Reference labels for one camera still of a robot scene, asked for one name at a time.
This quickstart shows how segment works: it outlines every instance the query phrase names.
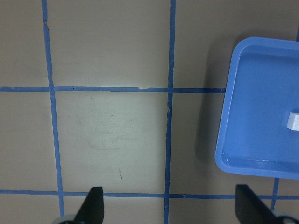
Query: black object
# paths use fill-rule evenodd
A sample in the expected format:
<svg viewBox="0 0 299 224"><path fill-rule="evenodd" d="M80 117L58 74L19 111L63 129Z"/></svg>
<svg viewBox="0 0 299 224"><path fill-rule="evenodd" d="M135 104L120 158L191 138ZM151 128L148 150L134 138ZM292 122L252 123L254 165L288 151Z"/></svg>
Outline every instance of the black object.
<svg viewBox="0 0 299 224"><path fill-rule="evenodd" d="M292 217L276 217L247 185L235 188L235 214L241 224L299 224Z"/></svg>
<svg viewBox="0 0 299 224"><path fill-rule="evenodd" d="M102 187L90 189L81 208L73 221L64 221L60 224L102 224L104 220L104 197Z"/></svg>

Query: scuff mark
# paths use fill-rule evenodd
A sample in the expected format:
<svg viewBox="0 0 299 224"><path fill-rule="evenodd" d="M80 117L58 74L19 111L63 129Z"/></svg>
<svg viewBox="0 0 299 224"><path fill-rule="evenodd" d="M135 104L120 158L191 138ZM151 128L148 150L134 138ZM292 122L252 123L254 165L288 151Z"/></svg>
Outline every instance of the scuff mark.
<svg viewBox="0 0 299 224"><path fill-rule="evenodd" d="M122 180L121 169L118 169L118 171L120 172L120 177L121 177L121 180Z"/></svg>

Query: white block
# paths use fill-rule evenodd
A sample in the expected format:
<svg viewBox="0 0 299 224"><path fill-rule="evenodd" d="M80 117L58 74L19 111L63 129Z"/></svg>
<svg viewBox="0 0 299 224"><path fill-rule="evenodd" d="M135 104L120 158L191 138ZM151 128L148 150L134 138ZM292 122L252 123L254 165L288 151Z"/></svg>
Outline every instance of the white block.
<svg viewBox="0 0 299 224"><path fill-rule="evenodd" d="M290 113L287 128L299 131L299 113Z"/></svg>

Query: blue plastic bin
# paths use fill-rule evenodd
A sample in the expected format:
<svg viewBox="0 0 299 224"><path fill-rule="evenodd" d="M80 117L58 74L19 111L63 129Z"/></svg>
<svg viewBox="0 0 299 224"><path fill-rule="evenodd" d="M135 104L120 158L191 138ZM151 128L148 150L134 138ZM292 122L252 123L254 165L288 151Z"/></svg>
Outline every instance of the blue plastic bin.
<svg viewBox="0 0 299 224"><path fill-rule="evenodd" d="M251 37L235 48L215 161L236 174L299 179L299 42Z"/></svg>

